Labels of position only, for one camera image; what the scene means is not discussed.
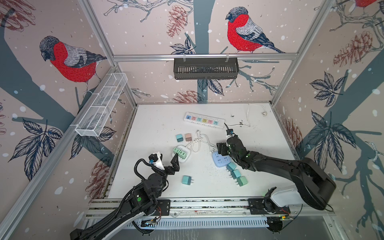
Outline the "light green charger plug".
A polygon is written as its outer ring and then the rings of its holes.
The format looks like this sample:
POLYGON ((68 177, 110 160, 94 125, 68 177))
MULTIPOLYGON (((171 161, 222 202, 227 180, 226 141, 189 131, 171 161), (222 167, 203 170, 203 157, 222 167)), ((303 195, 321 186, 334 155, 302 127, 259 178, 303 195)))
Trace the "light green charger plug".
POLYGON ((187 158, 187 156, 188 156, 188 153, 185 152, 185 151, 183 151, 183 150, 181 150, 180 153, 179 153, 178 155, 179 155, 179 157, 180 157, 181 159, 185 160, 185 159, 187 158))

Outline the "blue square socket cube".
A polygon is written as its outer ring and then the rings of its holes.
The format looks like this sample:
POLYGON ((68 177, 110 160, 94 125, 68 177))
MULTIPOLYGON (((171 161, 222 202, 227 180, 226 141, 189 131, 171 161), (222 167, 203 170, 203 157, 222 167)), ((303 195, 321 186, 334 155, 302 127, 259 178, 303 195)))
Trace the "blue square socket cube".
POLYGON ((232 161, 230 156, 222 156, 218 151, 213 152, 212 157, 215 166, 218 168, 225 167, 232 161))

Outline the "white square socket cube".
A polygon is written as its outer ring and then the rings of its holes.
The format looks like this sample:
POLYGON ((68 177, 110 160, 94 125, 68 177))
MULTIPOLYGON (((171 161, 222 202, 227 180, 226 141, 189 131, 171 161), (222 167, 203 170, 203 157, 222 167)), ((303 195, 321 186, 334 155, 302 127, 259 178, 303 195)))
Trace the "white square socket cube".
POLYGON ((187 147, 179 145, 173 149, 172 156, 175 154, 178 155, 179 162, 184 163, 191 155, 191 151, 187 147))

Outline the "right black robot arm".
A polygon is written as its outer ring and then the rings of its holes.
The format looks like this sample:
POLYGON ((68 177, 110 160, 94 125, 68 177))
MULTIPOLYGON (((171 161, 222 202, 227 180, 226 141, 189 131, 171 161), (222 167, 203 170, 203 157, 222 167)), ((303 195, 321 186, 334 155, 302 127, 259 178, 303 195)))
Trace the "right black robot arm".
POLYGON ((218 153, 230 156, 236 164, 252 172, 265 172, 292 181, 301 198, 316 210, 325 210, 336 183, 313 160, 283 160, 248 151, 241 140, 229 138, 217 143, 218 153))

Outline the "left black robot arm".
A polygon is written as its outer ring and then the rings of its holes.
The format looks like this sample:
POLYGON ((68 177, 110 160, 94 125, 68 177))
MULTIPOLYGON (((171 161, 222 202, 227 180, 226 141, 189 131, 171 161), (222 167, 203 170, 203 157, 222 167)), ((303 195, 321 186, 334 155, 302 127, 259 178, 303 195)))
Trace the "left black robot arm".
POLYGON ((149 225, 157 224, 162 215, 169 214, 169 202, 159 201, 163 191, 168 188, 168 176, 180 170, 179 155, 174 154, 171 165, 163 166, 163 155, 149 156, 149 161, 139 159, 134 173, 141 182, 122 198, 118 207, 98 223, 84 230, 75 229, 70 233, 71 240, 103 240, 108 234, 128 223, 143 235, 150 235, 149 225))

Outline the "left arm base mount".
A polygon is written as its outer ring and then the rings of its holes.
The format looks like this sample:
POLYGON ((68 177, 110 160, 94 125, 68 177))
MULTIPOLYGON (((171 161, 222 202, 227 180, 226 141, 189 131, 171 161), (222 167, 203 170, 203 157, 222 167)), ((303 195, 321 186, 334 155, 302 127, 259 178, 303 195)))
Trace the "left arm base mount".
POLYGON ((168 199, 160 199, 156 206, 151 206, 148 211, 146 211, 146 216, 169 216, 171 209, 171 200, 168 199))

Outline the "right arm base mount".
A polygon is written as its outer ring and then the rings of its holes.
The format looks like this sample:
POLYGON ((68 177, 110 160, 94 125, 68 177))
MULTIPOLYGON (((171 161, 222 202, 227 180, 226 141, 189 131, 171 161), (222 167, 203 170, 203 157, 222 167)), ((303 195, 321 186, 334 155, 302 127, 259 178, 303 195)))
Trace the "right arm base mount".
POLYGON ((248 199, 248 210, 251 215, 290 215, 291 211, 288 206, 279 207, 272 199, 271 195, 276 187, 268 190, 265 196, 259 198, 248 199))

